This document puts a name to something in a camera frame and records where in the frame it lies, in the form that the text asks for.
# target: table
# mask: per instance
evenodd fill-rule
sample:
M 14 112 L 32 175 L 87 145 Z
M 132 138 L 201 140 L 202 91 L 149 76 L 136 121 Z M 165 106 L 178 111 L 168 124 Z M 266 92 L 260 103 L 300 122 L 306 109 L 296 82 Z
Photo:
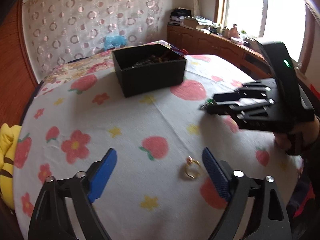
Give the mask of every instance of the table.
M 272 175 L 288 202 L 297 165 L 275 147 L 273 134 L 239 130 L 229 116 L 198 109 L 213 93 L 231 91 L 252 79 L 218 56 L 186 58 L 186 79 L 177 87 L 124 98 L 111 67 L 35 98 L 22 126 L 13 177 L 24 237 L 44 179 L 86 171 L 110 147 L 118 161 L 93 205 L 113 240 L 207 240 L 227 203 L 206 172 L 194 180 L 183 172 L 188 156 L 202 164 L 204 147 L 249 177 Z M 67 206 L 77 237 L 84 239 L 72 202 Z M 239 237 L 249 212 L 247 208 Z

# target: open black box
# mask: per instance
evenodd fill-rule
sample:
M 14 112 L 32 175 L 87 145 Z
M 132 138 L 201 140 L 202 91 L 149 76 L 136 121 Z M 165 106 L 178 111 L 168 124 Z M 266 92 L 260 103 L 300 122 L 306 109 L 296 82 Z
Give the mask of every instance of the open black box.
M 165 52 L 170 61 L 131 68 L 135 63 Z M 161 44 L 150 44 L 112 51 L 113 62 L 122 92 L 131 97 L 148 91 L 179 85 L 183 82 L 187 60 Z

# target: yellow plush toy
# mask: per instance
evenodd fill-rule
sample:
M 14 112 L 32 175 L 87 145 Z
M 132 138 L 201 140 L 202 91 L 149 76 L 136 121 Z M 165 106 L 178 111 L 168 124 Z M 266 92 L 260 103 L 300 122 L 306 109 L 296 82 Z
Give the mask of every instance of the yellow plush toy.
M 12 174 L 13 161 L 21 126 L 9 127 L 4 123 L 0 128 L 0 196 L 6 205 L 14 209 Z

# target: metal screw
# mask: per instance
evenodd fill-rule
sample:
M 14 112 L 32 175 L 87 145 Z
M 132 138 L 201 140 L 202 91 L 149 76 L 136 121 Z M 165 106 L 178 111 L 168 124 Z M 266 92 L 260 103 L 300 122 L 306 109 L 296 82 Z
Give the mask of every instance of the metal screw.
M 54 176 L 46 177 L 46 178 L 45 178 L 45 181 L 46 181 L 46 182 L 54 181 Z
M 275 179 L 271 176 L 266 176 L 266 180 L 269 181 L 269 182 L 274 182 Z
M 79 171 L 79 172 L 77 172 L 76 177 L 83 178 L 85 175 L 86 175 L 86 173 L 84 171 Z
M 236 177 L 241 178 L 241 177 L 244 176 L 244 173 L 243 173 L 242 171 L 234 171 L 234 172 L 233 172 L 233 175 L 235 175 Z

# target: blue gripper pad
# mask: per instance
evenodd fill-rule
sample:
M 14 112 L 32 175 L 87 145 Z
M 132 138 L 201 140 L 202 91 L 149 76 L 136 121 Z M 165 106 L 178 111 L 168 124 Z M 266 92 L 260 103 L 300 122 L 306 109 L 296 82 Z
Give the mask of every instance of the blue gripper pad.
M 90 188 L 88 199 L 90 203 L 93 203 L 97 198 L 101 197 L 101 194 L 113 172 L 117 163 L 117 152 L 114 149 L 110 149 L 108 154 L 101 160 L 99 168 L 90 181 Z
M 219 196 L 228 202 L 231 199 L 229 181 L 208 148 L 202 152 L 202 161 Z

